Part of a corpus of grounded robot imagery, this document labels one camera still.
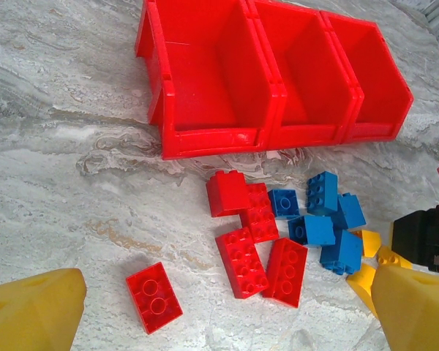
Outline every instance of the gray marble table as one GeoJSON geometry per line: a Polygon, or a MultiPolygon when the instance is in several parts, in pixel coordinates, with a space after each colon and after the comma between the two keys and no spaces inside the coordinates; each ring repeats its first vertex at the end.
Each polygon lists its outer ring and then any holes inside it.
{"type": "MultiPolygon", "coordinates": [[[[439,47],[386,0],[303,5],[375,20],[416,97],[393,143],[163,162],[133,44],[140,0],[0,0],[0,284],[78,267],[88,286],[73,350],[388,350],[344,278],[307,260],[299,309],[233,298],[205,182],[237,169],[298,190],[322,170],[359,196],[368,228],[439,203],[439,47]],[[184,316],[147,336],[125,277],[162,261],[184,316]]],[[[282,235],[285,226],[280,223],[282,235]]],[[[265,262],[270,243],[258,245],[265,262]]]]}

